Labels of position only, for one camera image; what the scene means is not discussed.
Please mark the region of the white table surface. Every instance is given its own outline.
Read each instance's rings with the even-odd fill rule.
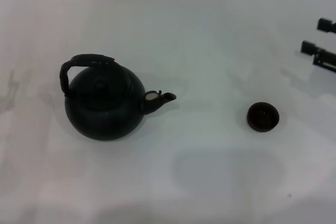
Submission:
[[[336,0],[0,0],[1,224],[336,220]],[[81,136],[59,69],[104,54],[177,100],[118,142]],[[80,71],[72,68],[73,77]],[[254,102],[280,113],[251,130]]]

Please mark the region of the teapot lid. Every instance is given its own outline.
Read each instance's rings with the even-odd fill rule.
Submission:
[[[70,86],[66,87],[66,85],[62,85],[62,68],[65,68],[65,71],[70,67],[67,66],[68,62],[62,65],[60,78],[65,96],[77,100],[81,105],[94,110],[116,107],[123,99],[131,96],[132,84],[130,79],[123,68],[114,62],[113,58],[101,57],[101,55],[89,55],[89,58],[87,55],[75,57],[68,61],[70,62],[68,64],[70,67],[85,65],[88,68],[76,75]],[[87,59],[89,61],[83,64],[83,60]]]

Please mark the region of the teapot body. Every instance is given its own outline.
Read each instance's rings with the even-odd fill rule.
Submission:
[[[87,67],[69,84],[71,67]],[[144,115],[176,99],[172,93],[149,91],[129,69],[104,55],[76,55],[59,73],[65,95],[65,111],[84,136],[107,141],[133,131]]]
[[[138,106],[145,94],[144,86],[132,71],[122,68],[133,84],[133,96],[124,98],[117,106],[89,108],[71,97],[65,98],[68,119],[84,136],[101,141],[116,140],[133,131],[143,119]],[[95,70],[89,67],[76,75],[70,83],[70,90],[80,86],[84,76]]]

